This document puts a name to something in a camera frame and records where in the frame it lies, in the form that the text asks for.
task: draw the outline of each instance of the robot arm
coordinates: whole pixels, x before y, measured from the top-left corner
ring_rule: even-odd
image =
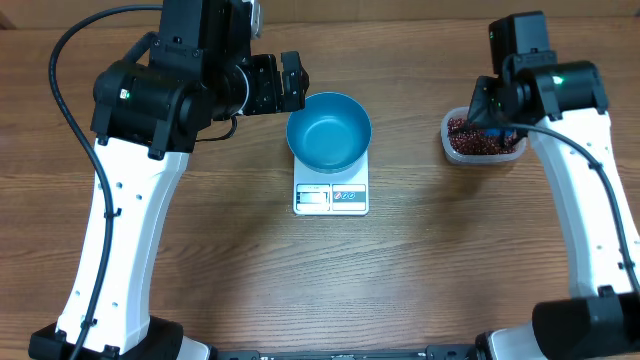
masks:
[[[470,126],[512,127],[531,138],[560,218],[572,299],[538,304],[531,323],[480,335],[473,356],[582,359],[637,351],[640,239],[613,157],[602,79],[591,63],[557,63],[542,13],[496,21],[489,37],[499,77],[478,79]],[[597,163],[550,136],[549,130],[573,140]],[[617,207],[605,191],[600,168]],[[619,209],[618,223],[613,208]],[[628,257],[623,255],[627,249]]]
[[[162,10],[160,31],[145,35],[94,86],[94,151],[115,214],[93,322],[82,342],[105,217],[112,216],[97,176],[74,287],[58,322],[32,335],[33,359],[66,360],[78,341],[81,359],[215,358],[211,346],[184,337],[181,325],[149,315],[169,203],[200,130],[212,120],[235,124],[236,115],[303,109],[309,78],[297,52],[282,54],[282,80],[273,55],[251,55],[250,40],[262,27],[257,0],[165,0]],[[149,65],[138,64],[147,50]]]
[[[637,262],[640,239],[613,158],[609,115],[594,108],[572,110],[564,112],[562,120],[545,117],[536,126],[571,138],[602,163],[618,200],[631,258]],[[538,133],[530,133],[529,138],[551,185],[575,301],[538,305],[532,323],[488,335],[487,352],[494,360],[542,360],[547,359],[544,354],[551,359],[575,359],[636,351],[631,327],[625,330],[623,324],[636,316],[625,311],[624,304],[637,298],[630,294],[633,288],[602,182],[584,157],[565,143]]]

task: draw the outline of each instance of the green led light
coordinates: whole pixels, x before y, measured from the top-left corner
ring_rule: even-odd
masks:
[[[131,96],[131,93],[129,93],[129,90],[127,89],[120,90],[120,99],[126,100],[129,98],[129,96]]]

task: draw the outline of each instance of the scale display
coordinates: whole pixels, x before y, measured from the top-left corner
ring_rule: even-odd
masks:
[[[295,160],[293,208],[298,215],[366,215],[368,188],[368,154],[337,174],[318,173]]]

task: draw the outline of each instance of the red grains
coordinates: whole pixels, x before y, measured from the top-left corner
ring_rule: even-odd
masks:
[[[466,119],[449,119],[449,142],[462,155],[503,155],[516,151],[515,135],[505,137],[505,147],[500,146],[499,136],[487,136],[482,130],[465,130],[454,133],[466,126]]]

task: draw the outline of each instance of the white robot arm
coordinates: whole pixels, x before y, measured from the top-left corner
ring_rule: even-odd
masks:
[[[536,126],[569,137],[602,163],[618,201],[631,259],[637,263],[640,238],[613,157],[609,114],[601,115],[594,108],[573,110],[564,112],[562,120],[545,117]],[[598,175],[583,156],[560,140],[533,132],[529,138],[544,166],[558,211],[569,259],[571,296],[597,297],[606,286],[617,294],[634,291],[622,266],[609,199]],[[492,333],[488,346],[493,360],[546,359],[532,323]]]
[[[97,139],[91,148],[58,89],[58,55],[85,26],[137,10],[162,10],[160,29],[96,80],[91,130]],[[216,358],[211,346],[184,337],[181,325],[149,315],[149,290],[167,209],[195,143],[231,137],[236,114],[305,106],[309,77],[297,52],[281,55],[282,79],[274,55],[251,54],[262,18],[257,0],[165,0],[162,7],[125,6],[93,15],[56,44],[52,92],[94,164],[96,181],[78,275],[58,322],[32,335],[33,359]],[[147,51],[149,65],[138,64]],[[229,118],[227,135],[197,140],[212,120]]]

